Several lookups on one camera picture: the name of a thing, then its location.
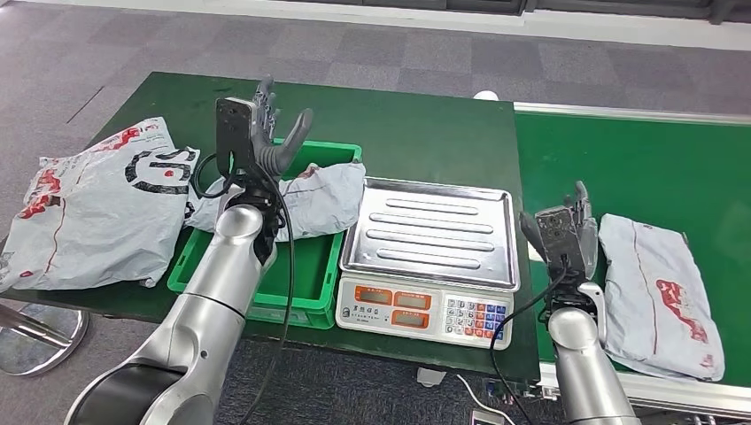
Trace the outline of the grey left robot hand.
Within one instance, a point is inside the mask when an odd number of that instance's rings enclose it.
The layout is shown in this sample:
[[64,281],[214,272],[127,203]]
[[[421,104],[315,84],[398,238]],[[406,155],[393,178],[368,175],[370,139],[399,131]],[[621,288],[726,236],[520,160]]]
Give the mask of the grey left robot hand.
[[251,141],[256,163],[270,176],[280,177],[290,167],[309,135],[314,113],[310,108],[300,112],[283,142],[273,143],[278,116],[273,86],[274,79],[268,75],[259,82],[253,95],[252,103],[256,105],[256,115],[251,123]]

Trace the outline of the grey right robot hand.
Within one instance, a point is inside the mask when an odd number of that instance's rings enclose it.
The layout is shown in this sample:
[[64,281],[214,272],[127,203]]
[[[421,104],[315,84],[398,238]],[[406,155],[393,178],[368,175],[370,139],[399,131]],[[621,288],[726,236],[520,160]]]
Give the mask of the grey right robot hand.
[[562,205],[531,215],[519,213],[521,230],[550,272],[566,269],[578,279],[593,278],[598,261],[598,224],[585,184],[577,181],[576,195]]

